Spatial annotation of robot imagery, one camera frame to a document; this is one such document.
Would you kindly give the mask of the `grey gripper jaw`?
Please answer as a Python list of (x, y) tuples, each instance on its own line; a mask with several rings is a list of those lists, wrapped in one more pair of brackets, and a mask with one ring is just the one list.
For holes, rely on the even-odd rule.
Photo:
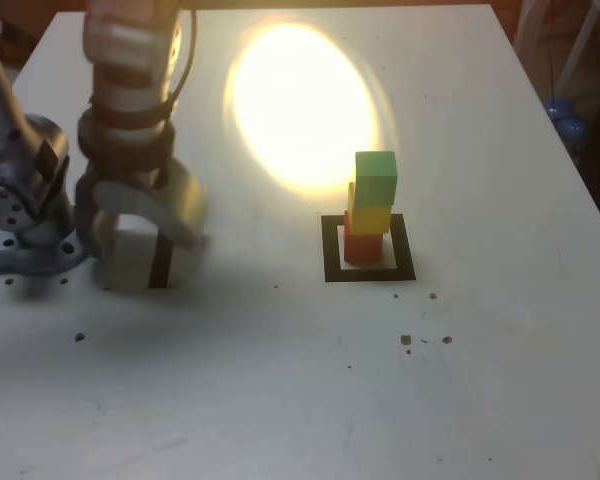
[(103, 287), (114, 286), (116, 232), (119, 217), (131, 215), (149, 220), (141, 200), (151, 200), (155, 172), (86, 172), (76, 184), (76, 233), (96, 262), (96, 279)]
[(99, 209), (143, 218), (185, 248), (192, 247), (204, 229), (204, 189), (180, 162), (167, 162), (150, 172), (100, 180), (93, 198)]

